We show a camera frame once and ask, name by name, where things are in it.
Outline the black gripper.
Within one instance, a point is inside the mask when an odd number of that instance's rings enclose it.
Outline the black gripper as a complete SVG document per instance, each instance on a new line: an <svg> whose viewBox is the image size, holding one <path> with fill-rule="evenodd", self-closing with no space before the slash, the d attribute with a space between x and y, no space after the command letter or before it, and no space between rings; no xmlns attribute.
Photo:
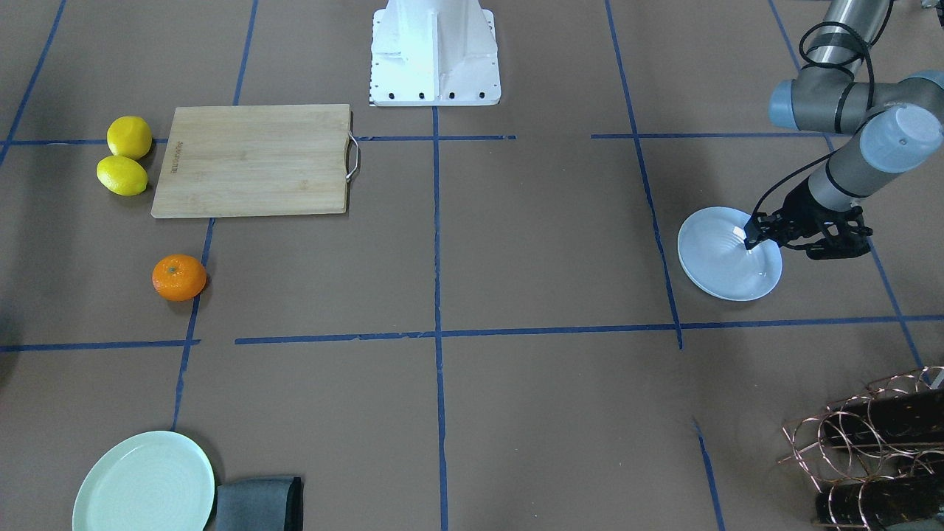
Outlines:
<svg viewBox="0 0 944 531"><path fill-rule="evenodd" d="M812 178L806 178L783 199L782 207L772 214L756 212L751 216L743 228L745 249L752 251L763 243L772 241L775 246L786 248L802 248L801 245L814 242L821 238L815 233L813 215L816 209L831 209L836 212L845 212L854 206L846 195L840 197L839 202L826 205L815 196Z"/></svg>

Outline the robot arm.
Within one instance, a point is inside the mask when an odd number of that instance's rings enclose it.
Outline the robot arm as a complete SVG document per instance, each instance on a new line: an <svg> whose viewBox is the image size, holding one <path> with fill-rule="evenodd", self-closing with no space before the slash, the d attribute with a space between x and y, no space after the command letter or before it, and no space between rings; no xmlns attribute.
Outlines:
<svg viewBox="0 0 944 531"><path fill-rule="evenodd" d="M871 49L892 13L890 1L833 1L800 39L802 69L773 91L772 124L846 135L833 153L803 166L805 179L744 226L745 248L766 241L812 260L870 251L864 199L923 165L942 148L942 73L924 70L894 83L875 80Z"/></svg>

